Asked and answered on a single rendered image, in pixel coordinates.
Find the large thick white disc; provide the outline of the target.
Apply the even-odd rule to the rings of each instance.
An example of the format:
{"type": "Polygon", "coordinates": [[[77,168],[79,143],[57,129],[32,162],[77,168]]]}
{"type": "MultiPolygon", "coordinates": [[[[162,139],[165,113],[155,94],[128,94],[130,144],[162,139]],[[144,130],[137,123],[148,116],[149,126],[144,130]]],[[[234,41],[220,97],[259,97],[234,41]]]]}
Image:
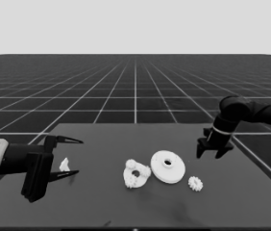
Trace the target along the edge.
{"type": "Polygon", "coordinates": [[[185,175],[182,158],[168,150],[157,151],[151,158],[150,167],[155,176],[166,184],[176,184],[185,175]]]}

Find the white round carrier with pins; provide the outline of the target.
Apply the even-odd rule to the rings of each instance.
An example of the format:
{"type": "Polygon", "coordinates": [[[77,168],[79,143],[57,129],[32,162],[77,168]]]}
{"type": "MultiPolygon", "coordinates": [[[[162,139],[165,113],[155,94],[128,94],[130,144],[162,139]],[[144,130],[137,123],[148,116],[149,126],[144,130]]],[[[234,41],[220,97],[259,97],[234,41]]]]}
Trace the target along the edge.
{"type": "Polygon", "coordinates": [[[141,175],[141,168],[142,167],[148,167],[148,166],[145,166],[139,162],[136,162],[136,166],[134,169],[129,169],[129,168],[126,168],[126,164],[125,164],[125,169],[123,171],[123,179],[124,179],[124,182],[128,179],[128,178],[131,178],[131,177],[134,177],[136,179],[136,183],[135,183],[135,186],[134,188],[140,188],[140,187],[143,187],[147,180],[149,179],[146,178],[146,177],[143,177],[141,175]]]}

